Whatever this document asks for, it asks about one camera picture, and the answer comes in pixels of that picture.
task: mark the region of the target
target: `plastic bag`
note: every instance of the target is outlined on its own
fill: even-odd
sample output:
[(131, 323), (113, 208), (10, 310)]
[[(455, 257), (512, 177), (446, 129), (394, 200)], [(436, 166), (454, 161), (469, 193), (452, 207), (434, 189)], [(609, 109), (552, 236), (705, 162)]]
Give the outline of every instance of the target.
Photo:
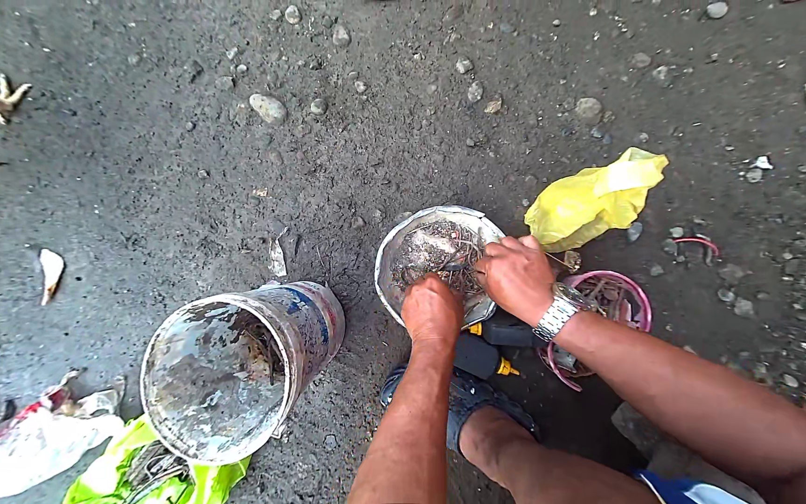
[(536, 197), (524, 224), (549, 252), (577, 248), (610, 228), (629, 228), (665, 166), (665, 155), (631, 147), (608, 166), (554, 181)]
[[(158, 440), (148, 415), (130, 420), (122, 433), (107, 445), (105, 453), (67, 490), (63, 504), (122, 504), (134, 489), (126, 480), (132, 458), (139, 448)], [(189, 464), (191, 478), (170, 478), (156, 487), (139, 504), (223, 504), (229, 491), (247, 472), (248, 456), (235, 464)]]

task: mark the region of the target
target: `dirty bucket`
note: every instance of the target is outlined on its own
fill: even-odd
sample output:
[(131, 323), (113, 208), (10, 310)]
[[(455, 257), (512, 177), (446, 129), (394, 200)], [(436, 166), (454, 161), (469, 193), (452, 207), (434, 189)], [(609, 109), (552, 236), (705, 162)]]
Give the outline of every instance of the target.
[(141, 405), (167, 448), (231, 464), (277, 436), (338, 353), (344, 313), (311, 281), (193, 301), (167, 318), (141, 366)]

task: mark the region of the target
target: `dirt ground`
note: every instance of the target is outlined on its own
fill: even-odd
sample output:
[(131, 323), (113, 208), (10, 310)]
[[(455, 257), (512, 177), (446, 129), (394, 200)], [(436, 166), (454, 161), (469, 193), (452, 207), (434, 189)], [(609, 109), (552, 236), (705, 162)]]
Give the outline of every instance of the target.
[[(462, 204), (523, 234), (523, 200), (632, 145), (668, 156), (665, 180), (639, 240), (610, 231), (581, 249), (585, 268), (639, 281), (656, 336), (797, 395), (806, 0), (733, 1), (718, 20), (703, 4), (303, 0), (293, 25), (270, 16), (286, 5), (262, 0), (0, 1), (0, 72), (33, 84), (0, 126), (0, 401), (26, 405), (84, 366), (81, 393), (127, 375), (123, 414), (135, 417), (154, 329), (188, 301), (271, 280), (267, 238), (287, 226), (286, 280), (328, 282), (347, 336), (230, 501), (342, 501), (382, 415), (377, 391), (409, 350), (372, 284), (400, 214)], [(332, 43), (334, 23), (349, 46)], [(635, 64), (639, 52), (651, 64)], [(465, 75), (461, 56), (475, 66)], [(285, 104), (284, 124), (252, 112), (254, 92)], [(596, 131), (575, 117), (584, 97), (611, 112)], [(501, 110), (486, 113), (494, 98)], [(775, 167), (750, 182), (747, 160), (765, 154)], [(677, 263), (662, 250), (673, 226), (710, 236), (723, 262)], [(41, 246), (67, 264), (44, 307)], [(753, 315), (718, 298), (725, 264), (746, 273), (733, 291)], [(530, 352), (507, 355), (523, 375), (495, 383), (547, 446), (623, 471), (642, 463), (610, 425), (617, 398), (602, 382), (576, 394)], [(4, 501), (57, 502), (99, 452)], [(453, 455), (450, 489), (452, 502), (510, 499)]]

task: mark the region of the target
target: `metal bucket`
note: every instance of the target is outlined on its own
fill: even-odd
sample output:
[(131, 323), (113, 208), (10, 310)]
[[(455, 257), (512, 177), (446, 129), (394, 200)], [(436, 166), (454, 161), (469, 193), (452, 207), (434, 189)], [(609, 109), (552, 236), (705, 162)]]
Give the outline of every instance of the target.
[[(394, 255), (403, 242), (403, 238), (410, 231), (415, 230), (424, 224), (431, 224), (436, 221), (453, 221), (456, 224), (467, 227), (470, 231), (479, 234), (485, 243), (499, 241), (505, 234), (484, 216), (483, 212), (465, 208), (464, 206), (433, 206), (414, 213), (409, 219), (403, 221), (394, 229), (390, 230), (384, 237), (382, 246), (378, 248), (378, 256), (375, 258), (375, 291), (382, 299), (384, 307), (388, 309), (390, 315), (400, 326), (403, 318), (400, 317), (400, 308), (403, 306), (403, 297), (406, 292), (401, 291), (392, 280), (391, 263)], [(491, 301), (487, 294), (479, 296), (475, 302), (466, 307), (465, 324), (463, 327), (472, 326), (493, 315), (496, 311), (496, 303)]]
[[(258, 336), (267, 344), (254, 341)], [(142, 408), (177, 455), (199, 464), (237, 462), (280, 433), (343, 338), (338, 299), (311, 281), (193, 301), (148, 344)]]

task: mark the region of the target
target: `screwdriver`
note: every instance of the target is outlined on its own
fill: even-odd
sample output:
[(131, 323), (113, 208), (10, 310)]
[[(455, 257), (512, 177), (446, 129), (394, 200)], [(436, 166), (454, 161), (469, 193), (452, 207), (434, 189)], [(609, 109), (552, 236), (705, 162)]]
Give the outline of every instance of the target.
[(520, 375), (512, 363), (500, 356), (495, 346), (477, 336), (461, 333), (456, 340), (456, 359), (453, 366), (481, 379), (496, 375)]

